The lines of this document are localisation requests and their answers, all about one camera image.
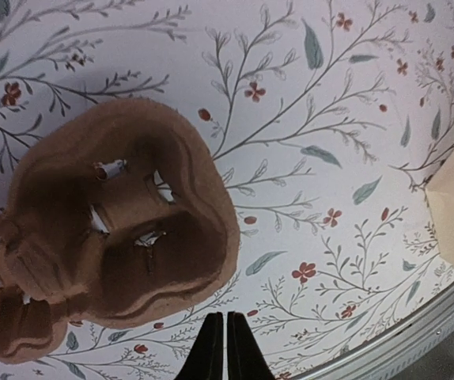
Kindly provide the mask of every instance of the red berry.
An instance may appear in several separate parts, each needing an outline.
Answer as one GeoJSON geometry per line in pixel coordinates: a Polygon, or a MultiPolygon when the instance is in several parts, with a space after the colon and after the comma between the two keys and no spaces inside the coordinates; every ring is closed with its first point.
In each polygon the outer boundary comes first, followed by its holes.
{"type": "Polygon", "coordinates": [[[137,344],[134,347],[134,351],[136,351],[138,354],[144,354],[148,351],[148,348],[144,344],[137,344]]]}
{"type": "Polygon", "coordinates": [[[245,219],[244,219],[244,222],[246,224],[255,224],[257,222],[257,218],[255,216],[247,216],[245,219]]]}
{"type": "Polygon", "coordinates": [[[201,108],[199,109],[199,117],[201,119],[203,119],[204,121],[210,121],[211,120],[211,114],[210,112],[205,109],[205,108],[201,108]]]}
{"type": "Polygon", "coordinates": [[[384,222],[387,217],[388,217],[388,208],[386,207],[384,209],[384,212],[382,212],[382,222],[384,222]]]}

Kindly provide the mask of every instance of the floral wallpaper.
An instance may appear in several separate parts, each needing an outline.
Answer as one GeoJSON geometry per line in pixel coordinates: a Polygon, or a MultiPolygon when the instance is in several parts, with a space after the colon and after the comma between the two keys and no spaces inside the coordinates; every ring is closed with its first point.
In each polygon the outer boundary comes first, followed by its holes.
{"type": "Polygon", "coordinates": [[[197,127],[236,206],[238,272],[137,329],[72,321],[1,380],[171,379],[218,310],[247,315],[286,380],[454,280],[423,192],[454,149],[454,1],[0,0],[0,206],[32,144],[117,97],[197,127]]]}

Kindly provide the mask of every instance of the silver rim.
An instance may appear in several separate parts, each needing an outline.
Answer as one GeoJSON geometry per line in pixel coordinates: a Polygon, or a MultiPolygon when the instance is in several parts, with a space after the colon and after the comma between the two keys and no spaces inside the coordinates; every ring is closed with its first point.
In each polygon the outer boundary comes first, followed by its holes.
{"type": "Polygon", "coordinates": [[[385,380],[422,357],[454,331],[454,283],[399,324],[295,380],[385,380]]]}

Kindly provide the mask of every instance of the metal edge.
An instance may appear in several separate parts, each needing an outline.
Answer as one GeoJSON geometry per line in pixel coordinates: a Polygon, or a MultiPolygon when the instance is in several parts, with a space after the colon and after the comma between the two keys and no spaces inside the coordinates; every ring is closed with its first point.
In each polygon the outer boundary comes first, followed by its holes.
{"type": "Polygon", "coordinates": [[[454,283],[397,325],[337,359],[293,380],[385,380],[454,331],[454,283]]]}

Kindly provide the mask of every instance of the vine pattern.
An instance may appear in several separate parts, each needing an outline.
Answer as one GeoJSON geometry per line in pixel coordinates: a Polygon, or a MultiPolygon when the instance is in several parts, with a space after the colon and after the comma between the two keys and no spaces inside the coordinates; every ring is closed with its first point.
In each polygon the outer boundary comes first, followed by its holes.
{"type": "Polygon", "coordinates": [[[371,340],[454,280],[425,203],[414,202],[454,149],[454,37],[448,46],[429,32],[441,13],[454,33],[454,2],[371,0],[354,13],[341,0],[268,0],[249,26],[240,19],[227,29],[179,1],[30,3],[0,0],[0,186],[80,103],[154,97],[180,109],[180,73],[155,64],[122,60],[124,68],[82,80],[102,67],[96,52],[112,48],[109,36],[158,37],[162,59],[197,46],[205,95],[196,113],[183,113],[233,198],[242,246],[239,272],[204,303],[131,330],[72,321],[58,351],[21,372],[0,365],[0,378],[172,378],[203,318],[238,310],[277,379],[288,380],[371,340]],[[137,21],[112,21],[136,11],[137,21]],[[17,59],[17,37],[53,17],[60,26],[17,59]],[[431,37],[420,44],[423,33],[431,37]],[[57,80],[69,76],[76,85],[57,80]],[[395,81],[429,116],[427,139],[411,109],[403,115],[395,81]],[[45,105],[32,108],[43,93],[45,105]],[[26,124],[13,122],[23,116],[26,124]],[[427,150],[418,156],[401,153],[419,146],[427,150]]]}

